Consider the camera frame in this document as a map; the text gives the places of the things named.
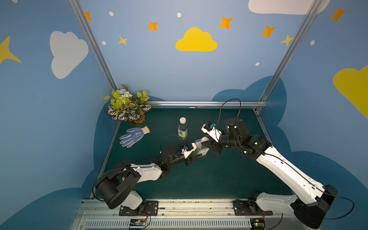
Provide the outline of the round clear bottle green label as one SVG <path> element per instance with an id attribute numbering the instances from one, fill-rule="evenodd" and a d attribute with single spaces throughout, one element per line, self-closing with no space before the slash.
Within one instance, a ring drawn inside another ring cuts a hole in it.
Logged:
<path id="1" fill-rule="evenodd" d="M 187 124 L 182 124 L 180 123 L 178 126 L 178 136 L 185 140 L 187 138 L 188 135 L 188 126 Z"/>

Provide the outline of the square clear bottle white label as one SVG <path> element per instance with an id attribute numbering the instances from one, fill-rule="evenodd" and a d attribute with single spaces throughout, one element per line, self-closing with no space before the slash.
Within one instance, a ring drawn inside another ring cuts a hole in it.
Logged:
<path id="1" fill-rule="evenodd" d="M 201 139 L 196 140 L 195 144 L 197 146 L 197 149 L 192 153 L 193 155 L 202 154 L 202 156 L 205 156 L 209 151 L 209 148 L 206 148 L 202 145 Z"/>

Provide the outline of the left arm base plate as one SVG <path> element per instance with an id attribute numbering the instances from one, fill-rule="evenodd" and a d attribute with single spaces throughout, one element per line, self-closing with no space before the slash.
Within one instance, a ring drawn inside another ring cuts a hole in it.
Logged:
<path id="1" fill-rule="evenodd" d="M 119 216 L 144 216 L 149 214 L 150 216 L 157 216 L 159 209 L 159 201 L 146 201 L 144 200 L 136 209 L 130 209 L 129 207 L 120 206 Z"/>

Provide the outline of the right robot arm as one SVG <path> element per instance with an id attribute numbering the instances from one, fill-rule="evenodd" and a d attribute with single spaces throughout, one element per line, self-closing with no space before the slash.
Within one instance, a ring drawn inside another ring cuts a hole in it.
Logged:
<path id="1" fill-rule="evenodd" d="M 255 192 L 248 199 L 250 206 L 256 210 L 294 216 L 307 227 L 318 229 L 337 195 L 337 189 L 309 177 L 263 137 L 250 135 L 243 120 L 230 118 L 225 125 L 227 134 L 218 130 L 215 124 L 205 123 L 201 130 L 208 140 L 203 145 L 218 153 L 225 147 L 237 149 L 271 171 L 294 192 L 287 196 Z"/>

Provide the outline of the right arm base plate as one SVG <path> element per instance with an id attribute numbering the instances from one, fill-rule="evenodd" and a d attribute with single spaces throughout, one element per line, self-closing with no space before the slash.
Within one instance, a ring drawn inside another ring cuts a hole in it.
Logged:
<path id="1" fill-rule="evenodd" d="M 234 200 L 233 209 L 236 216 L 272 216 L 272 211 L 263 211 L 254 200 Z"/>

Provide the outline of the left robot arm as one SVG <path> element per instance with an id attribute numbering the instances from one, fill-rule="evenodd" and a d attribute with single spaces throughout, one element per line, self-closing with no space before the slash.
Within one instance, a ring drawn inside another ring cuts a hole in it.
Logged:
<path id="1" fill-rule="evenodd" d="M 138 183 L 163 179 L 171 166 L 179 163 L 189 166 L 196 159 L 205 156 L 208 151 L 209 148 L 197 146 L 195 143 L 181 146 L 179 150 L 168 146 L 161 152 L 158 160 L 151 164 L 136 165 L 122 161 L 113 170 L 101 175 L 94 188 L 110 209 L 123 205 L 131 210 L 141 211 L 144 199 L 134 191 Z"/>

